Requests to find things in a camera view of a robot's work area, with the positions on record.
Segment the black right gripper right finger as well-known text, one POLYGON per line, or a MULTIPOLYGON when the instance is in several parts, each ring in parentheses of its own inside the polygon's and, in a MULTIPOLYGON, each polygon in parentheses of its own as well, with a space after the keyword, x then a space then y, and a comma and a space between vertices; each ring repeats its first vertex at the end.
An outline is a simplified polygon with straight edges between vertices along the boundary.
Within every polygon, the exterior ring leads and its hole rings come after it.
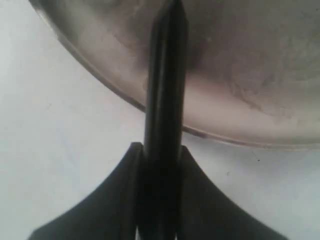
POLYGON ((180 240, 284 240, 286 237, 241 209, 220 191, 182 146, 180 240))

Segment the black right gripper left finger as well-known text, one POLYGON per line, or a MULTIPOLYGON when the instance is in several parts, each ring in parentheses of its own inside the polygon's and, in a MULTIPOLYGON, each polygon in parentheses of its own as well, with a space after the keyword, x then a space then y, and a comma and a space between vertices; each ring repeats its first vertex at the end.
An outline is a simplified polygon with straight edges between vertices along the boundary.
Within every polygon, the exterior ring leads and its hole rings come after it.
POLYGON ((143 146, 132 143, 111 174, 76 206, 33 231, 31 240, 134 240, 143 146))

